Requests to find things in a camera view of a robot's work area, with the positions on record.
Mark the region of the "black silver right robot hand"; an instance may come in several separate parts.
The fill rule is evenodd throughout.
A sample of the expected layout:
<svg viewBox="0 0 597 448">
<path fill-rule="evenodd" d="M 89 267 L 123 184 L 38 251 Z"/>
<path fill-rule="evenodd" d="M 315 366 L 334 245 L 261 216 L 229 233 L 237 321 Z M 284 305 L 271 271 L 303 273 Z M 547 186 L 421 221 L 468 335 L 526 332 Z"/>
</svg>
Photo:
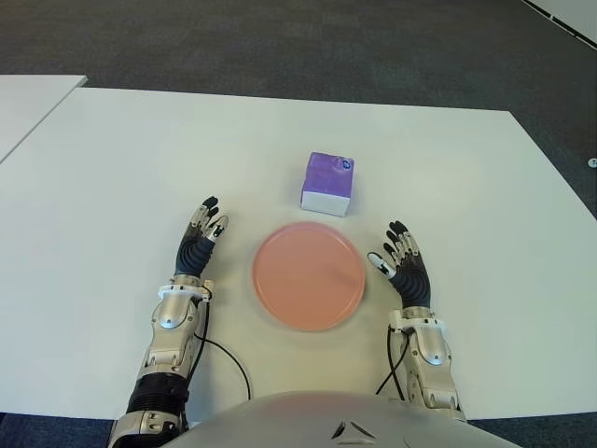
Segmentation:
<svg viewBox="0 0 597 448">
<path fill-rule="evenodd" d="M 388 262 L 377 252 L 368 253 L 368 261 L 381 272 L 401 298 L 402 307 L 429 308 L 431 284 L 422 252 L 409 229 L 399 220 L 389 223 L 383 248 Z"/>
</svg>

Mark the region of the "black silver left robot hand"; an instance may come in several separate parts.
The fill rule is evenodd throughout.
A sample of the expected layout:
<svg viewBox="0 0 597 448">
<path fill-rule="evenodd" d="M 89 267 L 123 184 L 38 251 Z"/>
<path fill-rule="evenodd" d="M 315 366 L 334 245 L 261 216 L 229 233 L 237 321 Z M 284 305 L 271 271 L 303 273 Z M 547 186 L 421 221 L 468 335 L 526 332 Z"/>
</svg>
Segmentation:
<svg viewBox="0 0 597 448">
<path fill-rule="evenodd" d="M 200 277 L 208 264 L 218 239 L 229 219 L 217 216 L 218 199 L 208 197 L 193 213 L 177 250 L 174 275 Z"/>
</svg>

